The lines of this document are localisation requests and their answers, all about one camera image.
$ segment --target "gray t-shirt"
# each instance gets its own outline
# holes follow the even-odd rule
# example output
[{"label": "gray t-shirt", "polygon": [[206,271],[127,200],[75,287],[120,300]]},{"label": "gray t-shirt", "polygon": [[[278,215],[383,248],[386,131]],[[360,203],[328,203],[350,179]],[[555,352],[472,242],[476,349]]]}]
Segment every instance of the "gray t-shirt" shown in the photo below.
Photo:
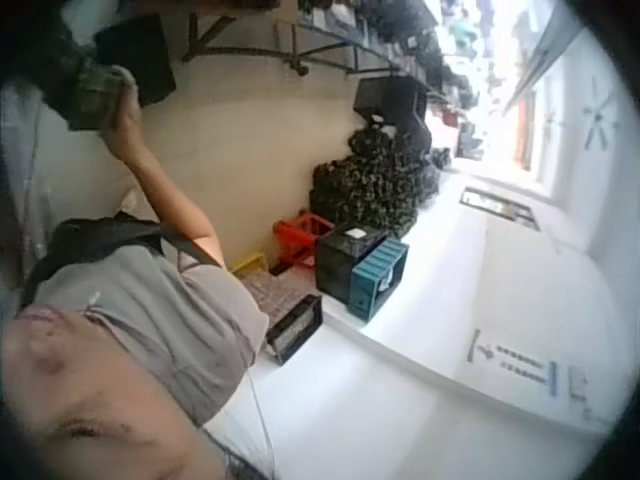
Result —
[{"label": "gray t-shirt", "polygon": [[137,245],[64,267],[40,285],[35,303],[100,318],[198,426],[236,390],[268,326],[229,272],[201,264],[178,272]]}]

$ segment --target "blue crate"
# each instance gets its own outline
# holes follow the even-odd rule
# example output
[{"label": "blue crate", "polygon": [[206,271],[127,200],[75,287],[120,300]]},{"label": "blue crate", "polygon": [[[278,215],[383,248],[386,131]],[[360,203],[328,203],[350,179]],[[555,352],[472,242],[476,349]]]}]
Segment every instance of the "blue crate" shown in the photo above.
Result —
[{"label": "blue crate", "polygon": [[388,238],[351,272],[349,311],[369,321],[402,280],[409,245]]}]

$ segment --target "shirt sleeve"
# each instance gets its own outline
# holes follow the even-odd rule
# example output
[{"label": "shirt sleeve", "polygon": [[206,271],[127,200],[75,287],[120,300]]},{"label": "shirt sleeve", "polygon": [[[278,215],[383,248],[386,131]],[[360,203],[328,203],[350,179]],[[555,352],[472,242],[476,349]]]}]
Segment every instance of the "shirt sleeve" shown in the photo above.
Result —
[{"label": "shirt sleeve", "polygon": [[233,274],[212,265],[191,265],[182,278],[206,303],[223,304],[247,344],[251,363],[264,342],[269,318],[258,308],[245,286]]}]

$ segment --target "red crate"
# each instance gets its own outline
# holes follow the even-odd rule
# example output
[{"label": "red crate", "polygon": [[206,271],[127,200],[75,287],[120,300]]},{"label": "red crate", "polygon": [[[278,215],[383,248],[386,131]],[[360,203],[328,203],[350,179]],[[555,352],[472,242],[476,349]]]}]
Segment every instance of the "red crate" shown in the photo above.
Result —
[{"label": "red crate", "polygon": [[281,262],[312,268],[315,265],[316,238],[333,230],[333,223],[313,213],[303,213],[293,220],[280,220],[273,232],[280,243]]}]

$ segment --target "window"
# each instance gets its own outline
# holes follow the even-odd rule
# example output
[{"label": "window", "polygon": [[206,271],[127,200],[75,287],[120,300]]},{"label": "window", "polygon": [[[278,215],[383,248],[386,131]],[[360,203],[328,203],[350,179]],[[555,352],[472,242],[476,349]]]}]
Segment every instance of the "window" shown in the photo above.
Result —
[{"label": "window", "polygon": [[506,220],[523,225],[532,230],[540,231],[538,222],[533,216],[531,209],[506,198],[499,197],[492,193],[482,192],[475,188],[466,188],[460,198],[460,203],[471,208],[477,208],[487,213],[497,215]]}]

